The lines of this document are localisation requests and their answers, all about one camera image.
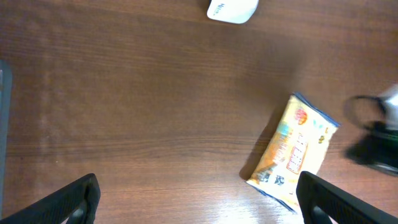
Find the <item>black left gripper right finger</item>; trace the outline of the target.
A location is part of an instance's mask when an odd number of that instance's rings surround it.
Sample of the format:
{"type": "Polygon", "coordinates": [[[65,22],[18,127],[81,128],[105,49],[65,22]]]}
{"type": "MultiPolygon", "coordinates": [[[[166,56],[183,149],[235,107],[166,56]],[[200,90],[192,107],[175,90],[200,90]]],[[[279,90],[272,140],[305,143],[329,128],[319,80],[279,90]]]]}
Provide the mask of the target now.
{"type": "Polygon", "coordinates": [[[303,171],[296,194],[304,223],[397,224],[397,218],[303,171]]]}

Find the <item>white barcode scanner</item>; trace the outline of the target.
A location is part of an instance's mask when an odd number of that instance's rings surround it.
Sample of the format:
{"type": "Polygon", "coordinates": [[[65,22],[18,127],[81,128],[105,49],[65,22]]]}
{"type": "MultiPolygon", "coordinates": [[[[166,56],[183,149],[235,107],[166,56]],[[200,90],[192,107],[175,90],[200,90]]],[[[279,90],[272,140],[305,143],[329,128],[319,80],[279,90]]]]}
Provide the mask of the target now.
{"type": "Polygon", "coordinates": [[[232,24],[247,22],[259,4],[259,0],[211,0],[207,17],[232,24]]]}

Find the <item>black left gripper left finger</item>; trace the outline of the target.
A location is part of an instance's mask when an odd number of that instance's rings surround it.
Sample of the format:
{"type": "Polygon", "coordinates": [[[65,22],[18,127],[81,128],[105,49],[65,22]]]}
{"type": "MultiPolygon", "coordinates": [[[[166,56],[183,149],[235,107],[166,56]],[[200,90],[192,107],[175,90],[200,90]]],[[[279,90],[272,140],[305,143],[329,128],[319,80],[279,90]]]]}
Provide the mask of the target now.
{"type": "Polygon", "coordinates": [[[93,224],[100,201],[99,183],[86,174],[56,192],[1,220],[3,224],[93,224]]]}

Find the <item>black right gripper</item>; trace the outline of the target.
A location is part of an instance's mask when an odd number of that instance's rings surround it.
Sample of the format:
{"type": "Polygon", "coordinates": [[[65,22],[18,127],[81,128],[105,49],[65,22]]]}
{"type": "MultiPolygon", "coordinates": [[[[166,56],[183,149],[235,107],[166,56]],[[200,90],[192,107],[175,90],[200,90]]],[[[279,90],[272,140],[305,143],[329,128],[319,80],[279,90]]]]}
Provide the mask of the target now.
{"type": "Polygon", "coordinates": [[[345,155],[355,163],[397,176],[397,130],[386,128],[382,121],[364,126],[367,134],[350,146],[345,155]]]}

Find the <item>grey plastic basket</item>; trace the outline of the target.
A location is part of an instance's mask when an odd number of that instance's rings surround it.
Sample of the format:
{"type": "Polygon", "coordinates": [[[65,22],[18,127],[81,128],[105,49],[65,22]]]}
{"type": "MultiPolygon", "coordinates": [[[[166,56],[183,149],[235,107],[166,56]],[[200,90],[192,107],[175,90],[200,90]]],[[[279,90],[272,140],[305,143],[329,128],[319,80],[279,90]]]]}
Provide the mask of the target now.
{"type": "Polygon", "coordinates": [[[7,132],[9,108],[12,91],[12,72],[5,61],[1,61],[1,215],[4,202],[4,184],[6,170],[7,132]]]}

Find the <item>yellow wet wipes pack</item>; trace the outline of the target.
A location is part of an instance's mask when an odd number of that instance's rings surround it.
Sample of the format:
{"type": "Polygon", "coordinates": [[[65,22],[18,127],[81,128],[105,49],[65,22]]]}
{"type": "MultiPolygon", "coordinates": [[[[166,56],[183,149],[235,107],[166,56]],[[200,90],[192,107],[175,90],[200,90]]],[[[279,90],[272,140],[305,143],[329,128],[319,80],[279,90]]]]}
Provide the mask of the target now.
{"type": "Polygon", "coordinates": [[[316,174],[340,125],[298,92],[290,95],[278,127],[247,184],[299,213],[300,173],[316,174]]]}

